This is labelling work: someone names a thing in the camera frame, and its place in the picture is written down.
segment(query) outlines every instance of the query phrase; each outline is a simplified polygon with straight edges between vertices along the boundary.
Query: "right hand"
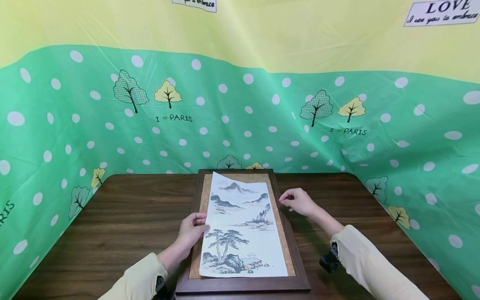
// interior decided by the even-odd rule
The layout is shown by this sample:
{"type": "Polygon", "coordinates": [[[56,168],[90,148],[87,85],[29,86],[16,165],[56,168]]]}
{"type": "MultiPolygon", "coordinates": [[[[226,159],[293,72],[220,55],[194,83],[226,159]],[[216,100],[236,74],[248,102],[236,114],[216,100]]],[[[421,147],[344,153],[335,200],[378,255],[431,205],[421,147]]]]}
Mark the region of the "right hand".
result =
{"type": "Polygon", "coordinates": [[[280,203],[290,207],[290,211],[310,217],[318,208],[318,205],[313,202],[310,196],[301,188],[286,190],[280,196],[280,203]]]}

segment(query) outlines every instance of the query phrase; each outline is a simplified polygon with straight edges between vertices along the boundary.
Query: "wooden table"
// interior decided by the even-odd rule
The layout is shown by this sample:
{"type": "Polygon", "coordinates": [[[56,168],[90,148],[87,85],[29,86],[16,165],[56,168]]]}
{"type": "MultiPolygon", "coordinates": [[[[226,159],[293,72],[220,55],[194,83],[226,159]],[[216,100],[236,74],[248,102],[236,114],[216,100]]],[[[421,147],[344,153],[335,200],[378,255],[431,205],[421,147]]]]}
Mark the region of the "wooden table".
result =
{"type": "MultiPolygon", "coordinates": [[[[281,191],[301,187],[340,222],[355,226],[430,299],[460,299],[354,176],[276,178],[281,191]]],[[[193,174],[109,177],[14,299],[97,299],[128,267],[175,240],[180,221],[190,213],[196,180],[193,174]]],[[[312,287],[301,299],[373,299],[343,268],[329,275],[318,265],[328,242],[317,225],[296,213],[290,222],[312,287]]],[[[171,289],[177,276],[168,277],[171,289]]]]}

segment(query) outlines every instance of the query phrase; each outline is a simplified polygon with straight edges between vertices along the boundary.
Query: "white polka dot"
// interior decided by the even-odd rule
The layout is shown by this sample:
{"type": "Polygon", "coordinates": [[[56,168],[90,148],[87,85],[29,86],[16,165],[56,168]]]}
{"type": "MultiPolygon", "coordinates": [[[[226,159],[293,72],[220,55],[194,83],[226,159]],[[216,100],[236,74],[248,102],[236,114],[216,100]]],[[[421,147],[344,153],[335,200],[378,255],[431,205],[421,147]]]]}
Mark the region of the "white polka dot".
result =
{"type": "Polygon", "coordinates": [[[36,258],[33,259],[32,263],[30,264],[29,268],[33,268],[33,266],[38,262],[38,259],[40,258],[40,256],[37,256],[36,258]]]}
{"type": "Polygon", "coordinates": [[[388,123],[388,122],[390,122],[391,118],[392,118],[392,117],[390,116],[390,114],[383,114],[383,115],[380,116],[380,120],[381,120],[383,123],[388,123]]]}
{"type": "Polygon", "coordinates": [[[459,140],[463,135],[460,131],[449,131],[446,132],[444,136],[449,140],[459,140]]]}
{"type": "Polygon", "coordinates": [[[345,78],[343,76],[337,77],[335,79],[335,85],[341,86],[345,82],[345,78]]]}
{"type": "Polygon", "coordinates": [[[26,82],[26,83],[30,83],[32,82],[32,78],[30,77],[30,73],[28,72],[27,69],[25,68],[21,68],[20,69],[20,76],[22,77],[22,79],[26,82]]]}
{"type": "Polygon", "coordinates": [[[202,67],[202,64],[200,63],[200,61],[198,59],[194,59],[192,60],[192,68],[194,70],[200,70],[200,68],[202,67]]]}
{"type": "Polygon", "coordinates": [[[60,88],[61,88],[60,80],[58,80],[57,78],[53,78],[50,83],[52,84],[52,87],[53,87],[54,89],[60,90],[60,88]]]}
{"type": "Polygon", "coordinates": [[[408,79],[406,77],[400,77],[397,80],[395,80],[395,86],[398,88],[403,88],[407,86],[408,84],[408,79]]]}
{"type": "Polygon", "coordinates": [[[413,109],[413,114],[415,116],[421,116],[421,115],[423,115],[424,112],[425,112],[425,106],[423,104],[418,104],[413,109]]]}
{"type": "Polygon", "coordinates": [[[0,174],[7,175],[10,173],[10,163],[5,159],[0,160],[0,174]]]}
{"type": "Polygon", "coordinates": [[[405,147],[410,146],[410,143],[407,142],[407,141],[398,141],[398,142],[396,143],[396,145],[399,146],[400,148],[405,148],[405,147]]]}
{"type": "Polygon", "coordinates": [[[458,235],[455,235],[455,234],[449,235],[448,241],[450,242],[450,245],[454,246],[455,248],[462,248],[463,246],[463,241],[458,235]]]}
{"type": "Polygon", "coordinates": [[[42,203],[42,200],[43,200],[43,194],[38,192],[35,194],[35,196],[33,196],[33,205],[37,206],[39,205],[40,203],[42,203]]]}
{"type": "Polygon", "coordinates": [[[205,104],[205,99],[203,97],[197,97],[197,105],[202,106],[205,104]]]}
{"type": "Polygon", "coordinates": [[[79,116],[78,114],[73,114],[73,115],[72,115],[72,121],[73,121],[74,123],[80,122],[80,116],[79,116]]]}
{"type": "Polygon", "coordinates": [[[221,93],[226,93],[228,91],[228,88],[225,84],[221,84],[218,86],[218,90],[221,92],[221,93]]]}
{"type": "Polygon", "coordinates": [[[398,160],[395,160],[395,159],[391,159],[391,160],[390,160],[390,164],[391,164],[392,167],[394,167],[394,168],[397,168],[397,167],[399,166],[398,160]]]}
{"type": "Polygon", "coordinates": [[[13,249],[13,254],[20,254],[22,253],[25,248],[28,246],[28,241],[27,240],[23,240],[21,242],[19,242],[15,248],[13,249]]]}
{"type": "Polygon", "coordinates": [[[173,85],[173,86],[176,86],[176,85],[177,85],[177,83],[175,82],[175,80],[174,80],[173,78],[171,78],[171,77],[167,78],[167,81],[170,82],[170,84],[173,85]]]}
{"type": "Polygon", "coordinates": [[[50,112],[47,114],[47,121],[50,124],[53,124],[53,115],[50,112]]]}
{"type": "Polygon", "coordinates": [[[272,103],[273,103],[274,105],[278,105],[278,104],[280,103],[280,96],[277,95],[277,94],[273,95],[273,97],[272,97],[272,103]]]}
{"type": "Polygon", "coordinates": [[[395,195],[400,196],[400,195],[402,194],[402,188],[399,187],[399,186],[396,186],[396,187],[393,189],[393,192],[395,193],[395,195]]]}
{"type": "Polygon", "coordinates": [[[133,117],[133,111],[130,108],[126,108],[124,112],[127,117],[133,117]]]}
{"type": "Polygon", "coordinates": [[[138,55],[133,55],[132,56],[132,64],[135,67],[140,68],[141,66],[144,65],[144,60],[138,55]]]}
{"type": "Polygon", "coordinates": [[[415,229],[415,230],[420,229],[420,224],[419,224],[416,220],[414,220],[414,219],[411,219],[411,220],[410,220],[410,225],[411,225],[412,228],[415,229]]]}
{"type": "Polygon", "coordinates": [[[57,223],[58,219],[59,219],[59,215],[54,215],[52,220],[50,221],[50,226],[55,225],[57,223]]]}
{"type": "Polygon", "coordinates": [[[7,121],[13,126],[22,126],[25,123],[25,117],[18,111],[11,111],[7,115],[7,121]]]}
{"type": "Polygon", "coordinates": [[[463,101],[467,104],[474,105],[480,103],[480,91],[471,91],[463,96],[463,101]]]}
{"type": "Polygon", "coordinates": [[[437,203],[437,197],[432,193],[426,194],[425,200],[427,200],[427,203],[431,205],[434,205],[435,203],[437,203]]]}
{"type": "Polygon", "coordinates": [[[253,75],[252,74],[245,74],[243,76],[243,81],[246,83],[246,84],[252,84],[253,82],[253,75]]]}
{"type": "Polygon", "coordinates": [[[285,78],[282,80],[282,86],[283,86],[283,87],[289,87],[291,83],[292,83],[292,81],[291,81],[290,78],[288,78],[288,77],[285,77],[285,78]]]}
{"type": "Polygon", "coordinates": [[[43,160],[44,160],[45,162],[47,162],[47,163],[50,162],[50,161],[52,160],[52,153],[51,153],[50,151],[48,151],[48,150],[45,151],[45,152],[43,153],[43,160]]]}
{"type": "Polygon", "coordinates": [[[423,165],[423,170],[424,171],[427,171],[427,172],[430,172],[432,171],[433,169],[435,168],[435,164],[431,161],[429,161],[428,163],[426,163],[425,165],[423,165]]]}
{"type": "Polygon", "coordinates": [[[84,57],[81,55],[80,52],[78,52],[77,50],[72,50],[70,51],[70,58],[73,60],[73,61],[76,61],[76,62],[82,62],[84,61],[84,57]]]}
{"type": "Polygon", "coordinates": [[[440,271],[440,266],[438,265],[438,262],[434,260],[433,258],[429,258],[428,261],[433,265],[435,270],[440,271]]]}

